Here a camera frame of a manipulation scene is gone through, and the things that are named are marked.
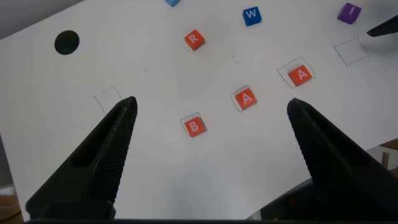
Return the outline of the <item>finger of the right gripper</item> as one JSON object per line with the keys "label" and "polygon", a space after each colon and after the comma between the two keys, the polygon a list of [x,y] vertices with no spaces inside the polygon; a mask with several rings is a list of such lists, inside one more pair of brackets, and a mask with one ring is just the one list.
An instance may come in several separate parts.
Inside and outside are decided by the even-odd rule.
{"label": "finger of the right gripper", "polygon": [[387,34],[393,34],[398,32],[398,16],[383,22],[382,24],[367,31],[367,35],[371,37],[378,37]]}

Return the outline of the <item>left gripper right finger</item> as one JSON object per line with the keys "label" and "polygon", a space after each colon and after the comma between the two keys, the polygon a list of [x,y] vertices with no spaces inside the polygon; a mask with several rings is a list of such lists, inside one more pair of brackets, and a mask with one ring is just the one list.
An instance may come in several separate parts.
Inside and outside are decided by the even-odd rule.
{"label": "left gripper right finger", "polygon": [[287,115],[331,219],[397,220],[397,177],[309,103],[290,100]]}

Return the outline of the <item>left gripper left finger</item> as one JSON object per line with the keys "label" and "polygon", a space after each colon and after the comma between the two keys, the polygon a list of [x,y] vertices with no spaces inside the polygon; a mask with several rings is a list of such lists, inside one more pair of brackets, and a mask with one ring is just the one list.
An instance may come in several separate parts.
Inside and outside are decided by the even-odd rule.
{"label": "left gripper left finger", "polygon": [[30,220],[112,220],[137,100],[117,103],[27,201]]}

